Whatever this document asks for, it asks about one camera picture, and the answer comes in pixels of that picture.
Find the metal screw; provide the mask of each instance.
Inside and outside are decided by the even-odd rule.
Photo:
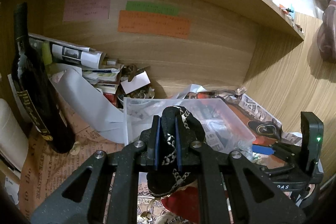
[[[193,142],[191,143],[191,146],[192,146],[193,148],[200,148],[200,147],[202,146],[202,143],[201,143],[200,141],[193,141]]]
[[[231,152],[231,157],[234,159],[240,159],[242,157],[242,154],[241,152],[235,150]]]
[[[105,155],[105,152],[102,151],[102,150],[99,150],[99,151],[95,152],[95,154],[94,154],[94,156],[95,156],[97,159],[100,159],[100,158],[104,157],[104,155]]]
[[[136,148],[143,147],[143,145],[144,145],[143,141],[135,141],[135,142],[134,142],[134,146],[135,146]]]

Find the black bottle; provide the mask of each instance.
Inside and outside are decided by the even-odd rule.
[[[57,105],[55,89],[42,58],[29,44],[27,3],[18,4],[14,11],[14,42],[12,79],[17,94],[50,147],[58,153],[67,153],[74,145],[75,136]]]

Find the bottle label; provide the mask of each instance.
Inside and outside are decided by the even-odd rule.
[[[52,141],[53,137],[50,135],[49,130],[46,128],[44,122],[42,121],[41,117],[39,116],[38,112],[36,111],[35,106],[33,105],[32,100],[28,94],[28,91],[19,91],[17,95],[20,98],[21,103],[23,104],[25,110],[27,111],[29,117],[31,118],[33,124],[37,128],[37,130],[41,133],[42,138],[46,141]]]

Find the brown paper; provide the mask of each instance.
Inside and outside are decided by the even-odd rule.
[[[123,144],[111,142],[100,136],[63,100],[60,102],[60,108],[73,128],[80,150],[76,155],[58,154],[33,128],[29,137],[29,150],[22,168],[18,193],[20,211],[28,219],[45,198],[95,151],[103,150],[112,153],[124,147]]]

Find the white card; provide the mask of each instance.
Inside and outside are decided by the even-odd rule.
[[[123,81],[121,82],[121,86],[123,87],[126,94],[131,93],[134,90],[137,90],[144,85],[148,85],[151,82],[149,81],[147,73],[144,71],[139,75],[135,75],[131,82]]]

